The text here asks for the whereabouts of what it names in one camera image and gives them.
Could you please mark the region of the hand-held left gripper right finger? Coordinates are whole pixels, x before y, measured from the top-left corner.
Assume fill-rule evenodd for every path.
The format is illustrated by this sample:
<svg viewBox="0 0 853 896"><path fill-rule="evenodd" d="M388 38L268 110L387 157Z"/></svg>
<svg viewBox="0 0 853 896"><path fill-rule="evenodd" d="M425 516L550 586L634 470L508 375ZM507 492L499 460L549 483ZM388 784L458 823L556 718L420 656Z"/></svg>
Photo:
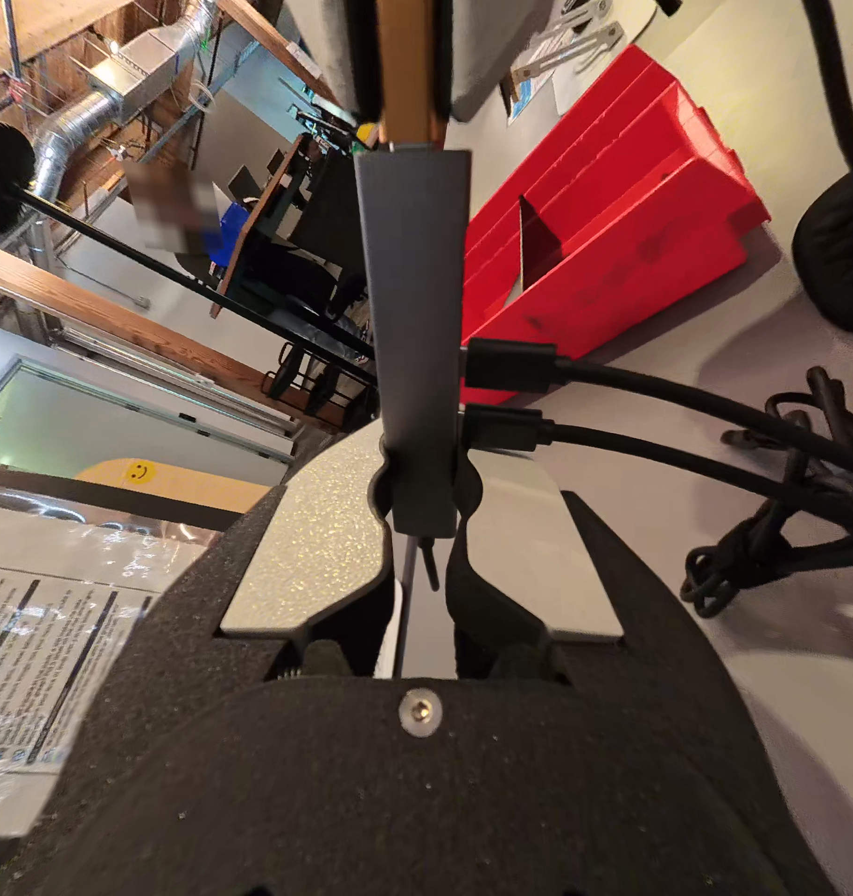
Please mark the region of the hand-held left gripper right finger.
<svg viewBox="0 0 853 896"><path fill-rule="evenodd" d="M460 633L491 652L622 638L563 494L537 461L470 449L455 498L460 522L444 592Z"/></svg>

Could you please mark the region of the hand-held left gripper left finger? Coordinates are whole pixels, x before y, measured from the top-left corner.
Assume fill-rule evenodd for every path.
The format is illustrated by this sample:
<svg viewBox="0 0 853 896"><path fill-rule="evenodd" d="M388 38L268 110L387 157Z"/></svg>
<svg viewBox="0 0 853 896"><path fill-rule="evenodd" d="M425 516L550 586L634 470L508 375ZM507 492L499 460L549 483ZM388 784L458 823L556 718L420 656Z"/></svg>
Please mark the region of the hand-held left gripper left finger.
<svg viewBox="0 0 853 896"><path fill-rule="evenodd" d="M384 423L335 442L289 479L219 624L234 638L303 644L351 611L381 644L395 609L392 536L378 486Z"/></svg>

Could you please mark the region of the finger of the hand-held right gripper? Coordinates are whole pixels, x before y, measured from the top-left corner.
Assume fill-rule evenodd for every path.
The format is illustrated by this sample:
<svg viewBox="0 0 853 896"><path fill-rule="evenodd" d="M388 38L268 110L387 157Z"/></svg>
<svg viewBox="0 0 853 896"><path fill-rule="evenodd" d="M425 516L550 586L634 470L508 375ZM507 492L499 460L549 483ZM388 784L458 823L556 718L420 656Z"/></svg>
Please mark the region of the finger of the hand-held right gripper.
<svg viewBox="0 0 853 896"><path fill-rule="evenodd" d="M287 1L337 105L357 118L383 111L374 1Z"/></svg>
<svg viewBox="0 0 853 896"><path fill-rule="evenodd" d="M440 1L433 11L433 94L442 121L471 120L548 23L553 1Z"/></svg>

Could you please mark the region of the grey usb hub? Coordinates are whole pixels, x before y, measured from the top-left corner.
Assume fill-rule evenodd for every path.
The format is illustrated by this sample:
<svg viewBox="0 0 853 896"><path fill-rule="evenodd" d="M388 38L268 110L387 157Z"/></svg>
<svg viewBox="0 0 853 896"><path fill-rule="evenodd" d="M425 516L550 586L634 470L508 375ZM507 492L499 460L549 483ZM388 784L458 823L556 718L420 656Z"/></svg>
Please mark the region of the grey usb hub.
<svg viewBox="0 0 853 896"><path fill-rule="evenodd" d="M355 160L392 517L418 539L456 530L471 167L469 151L425 146Z"/></svg>

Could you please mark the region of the paper sheet with blue print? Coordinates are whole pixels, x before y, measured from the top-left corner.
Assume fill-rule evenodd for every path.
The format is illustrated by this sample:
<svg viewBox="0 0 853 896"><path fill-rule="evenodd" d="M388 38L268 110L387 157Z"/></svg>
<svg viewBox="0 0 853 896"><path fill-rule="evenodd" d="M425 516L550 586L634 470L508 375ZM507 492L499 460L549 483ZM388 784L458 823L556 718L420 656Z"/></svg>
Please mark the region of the paper sheet with blue print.
<svg viewBox="0 0 853 896"><path fill-rule="evenodd" d="M512 69L518 68L545 53L564 48L574 40L576 39L572 33L567 31L562 38L542 41L534 48L528 49L522 58L517 60ZM566 113L584 91L581 75L577 72L578 67L577 61L570 61L535 79L520 84L514 84L511 77L508 81L503 81L501 88L506 109L507 125L512 126L513 122L522 115L545 85L550 85L553 89L557 114L563 115Z"/></svg>

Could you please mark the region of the black partition panel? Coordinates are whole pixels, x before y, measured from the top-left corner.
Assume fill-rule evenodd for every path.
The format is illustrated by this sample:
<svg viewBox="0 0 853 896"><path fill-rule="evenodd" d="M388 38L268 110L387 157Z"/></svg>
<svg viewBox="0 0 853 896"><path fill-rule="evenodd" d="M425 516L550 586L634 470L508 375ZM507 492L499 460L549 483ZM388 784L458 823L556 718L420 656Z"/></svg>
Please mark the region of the black partition panel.
<svg viewBox="0 0 853 896"><path fill-rule="evenodd" d="M352 157L331 150L321 160L307 206L288 240L294 246L338 266L341 276L326 307L339 320L358 302L366 286L365 257Z"/></svg>

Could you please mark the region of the black display board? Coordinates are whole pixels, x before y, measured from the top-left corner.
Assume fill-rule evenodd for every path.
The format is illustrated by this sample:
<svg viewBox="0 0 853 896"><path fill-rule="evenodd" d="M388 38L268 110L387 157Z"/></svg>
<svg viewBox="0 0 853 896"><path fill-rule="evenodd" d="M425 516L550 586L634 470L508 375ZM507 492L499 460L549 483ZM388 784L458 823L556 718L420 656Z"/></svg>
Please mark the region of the black display board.
<svg viewBox="0 0 853 896"><path fill-rule="evenodd" d="M225 532L242 517L239 511L56 477L29 476L28 479L19 480L0 478L0 494L4 493L23 498L51 499L70 506L81 505L102 511L115 511L136 518L185 524L211 532Z"/></svg>

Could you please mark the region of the wooden-top office desk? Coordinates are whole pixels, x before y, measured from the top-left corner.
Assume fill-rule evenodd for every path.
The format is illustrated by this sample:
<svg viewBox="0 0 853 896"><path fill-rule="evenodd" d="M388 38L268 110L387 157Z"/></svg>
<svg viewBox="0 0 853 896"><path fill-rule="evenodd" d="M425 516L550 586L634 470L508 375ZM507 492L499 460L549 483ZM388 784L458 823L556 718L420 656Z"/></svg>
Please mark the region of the wooden-top office desk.
<svg viewBox="0 0 853 896"><path fill-rule="evenodd" d="M318 169L321 162L320 145L308 133L301 134L285 153L240 230L230 264L219 283L219 298L210 304L210 318L218 318L221 310L228 308L229 301L238 301L254 255L274 241L287 212L293 207L303 210L307 206L303 187L312 169Z"/></svg>

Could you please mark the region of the red plastic bin stack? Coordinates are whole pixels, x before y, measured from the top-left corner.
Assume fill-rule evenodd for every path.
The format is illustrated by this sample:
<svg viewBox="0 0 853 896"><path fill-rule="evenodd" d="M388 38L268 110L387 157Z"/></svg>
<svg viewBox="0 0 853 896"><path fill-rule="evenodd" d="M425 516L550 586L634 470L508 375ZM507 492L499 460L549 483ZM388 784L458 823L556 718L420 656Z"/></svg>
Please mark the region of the red plastic bin stack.
<svg viewBox="0 0 853 896"><path fill-rule="evenodd" d="M582 357L743 265L768 221L705 110L630 45L471 219L462 342Z"/></svg>

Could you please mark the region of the laminated instruction sheet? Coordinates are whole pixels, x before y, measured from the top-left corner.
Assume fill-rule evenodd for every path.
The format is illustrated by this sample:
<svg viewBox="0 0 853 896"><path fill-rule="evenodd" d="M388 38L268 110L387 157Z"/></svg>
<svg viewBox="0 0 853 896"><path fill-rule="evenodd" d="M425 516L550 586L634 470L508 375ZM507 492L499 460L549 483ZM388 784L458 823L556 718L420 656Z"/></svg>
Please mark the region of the laminated instruction sheet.
<svg viewBox="0 0 853 896"><path fill-rule="evenodd" d="M0 507L0 839L37 822L132 630L213 539Z"/></svg>

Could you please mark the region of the wooden beam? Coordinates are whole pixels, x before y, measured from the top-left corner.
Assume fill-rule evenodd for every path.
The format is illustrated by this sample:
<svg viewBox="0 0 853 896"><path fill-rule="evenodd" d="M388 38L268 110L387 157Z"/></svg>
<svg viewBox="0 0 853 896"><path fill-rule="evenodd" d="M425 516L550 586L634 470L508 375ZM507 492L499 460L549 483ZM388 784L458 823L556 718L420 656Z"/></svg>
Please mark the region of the wooden beam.
<svg viewBox="0 0 853 896"><path fill-rule="evenodd" d="M302 409L262 393L264 373L0 249L0 293L146 350L296 420Z"/></svg>

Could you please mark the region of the black gooseneck stand base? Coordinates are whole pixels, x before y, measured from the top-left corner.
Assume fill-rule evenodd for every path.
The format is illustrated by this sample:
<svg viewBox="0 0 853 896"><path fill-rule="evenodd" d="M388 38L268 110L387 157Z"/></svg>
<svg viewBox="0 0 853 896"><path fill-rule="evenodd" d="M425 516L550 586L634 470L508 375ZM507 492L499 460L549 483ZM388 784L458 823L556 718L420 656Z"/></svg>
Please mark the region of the black gooseneck stand base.
<svg viewBox="0 0 853 896"><path fill-rule="evenodd" d="M794 267L818 312L853 334L853 100L833 7L803 1L832 130L847 166L797 224L791 244Z"/></svg>

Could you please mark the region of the metal bracket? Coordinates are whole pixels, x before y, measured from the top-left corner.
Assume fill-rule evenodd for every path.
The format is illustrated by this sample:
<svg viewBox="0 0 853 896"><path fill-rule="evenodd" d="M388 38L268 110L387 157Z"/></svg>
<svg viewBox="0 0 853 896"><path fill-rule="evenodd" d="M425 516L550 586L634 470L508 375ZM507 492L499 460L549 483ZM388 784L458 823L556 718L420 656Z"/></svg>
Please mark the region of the metal bracket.
<svg viewBox="0 0 853 896"><path fill-rule="evenodd" d="M577 61L579 72L585 71L595 60L624 42L625 32L618 21L588 35L582 36L564 48L545 53L528 63L512 69L510 76L514 84L535 79L550 72L561 64Z"/></svg>
<svg viewBox="0 0 853 896"><path fill-rule="evenodd" d="M610 1L566 1L559 15L552 19L549 30L568 29L581 35L587 30L599 28L608 18L611 8Z"/></svg>

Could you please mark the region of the silver ventilation duct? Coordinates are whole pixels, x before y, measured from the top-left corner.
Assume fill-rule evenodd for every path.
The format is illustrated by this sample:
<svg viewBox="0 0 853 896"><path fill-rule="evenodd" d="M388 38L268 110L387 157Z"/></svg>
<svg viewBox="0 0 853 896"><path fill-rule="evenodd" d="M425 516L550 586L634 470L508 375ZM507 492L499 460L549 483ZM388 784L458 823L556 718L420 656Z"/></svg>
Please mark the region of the silver ventilation duct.
<svg viewBox="0 0 853 896"><path fill-rule="evenodd" d="M47 117L33 140L33 192L54 202L73 156L107 126L125 126L169 90L196 57L218 11L187 2L171 25L142 32L89 69L90 92Z"/></svg>

